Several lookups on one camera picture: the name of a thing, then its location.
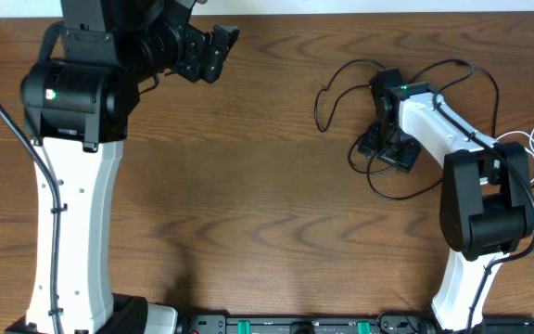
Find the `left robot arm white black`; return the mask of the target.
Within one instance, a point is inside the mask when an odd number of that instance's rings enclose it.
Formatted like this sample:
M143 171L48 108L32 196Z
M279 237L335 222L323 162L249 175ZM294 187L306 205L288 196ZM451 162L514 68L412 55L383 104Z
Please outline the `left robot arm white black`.
M12 333L186 333L174 308L110 288L113 188L145 81L213 83L239 29L190 23L191 1L63 0L20 85L38 191L37 265Z

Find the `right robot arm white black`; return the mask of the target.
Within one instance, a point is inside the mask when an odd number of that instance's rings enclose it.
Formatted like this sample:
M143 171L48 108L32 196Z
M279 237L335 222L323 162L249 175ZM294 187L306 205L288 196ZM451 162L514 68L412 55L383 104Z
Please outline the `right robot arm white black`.
M439 225L450 249L424 333L534 333L534 319L485 318L499 269L534 250L534 197L528 156L517 142L484 135L430 83L405 81L397 68L369 82L376 120L361 153L408 173L421 150L442 169Z

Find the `black mounting rail base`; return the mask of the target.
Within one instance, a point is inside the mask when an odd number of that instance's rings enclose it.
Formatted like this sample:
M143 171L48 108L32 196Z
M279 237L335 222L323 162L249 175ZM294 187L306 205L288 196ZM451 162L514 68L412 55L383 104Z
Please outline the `black mounting rail base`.
M182 334L411 334L440 333L429 316L384 313L370 317L233 317L182 315Z

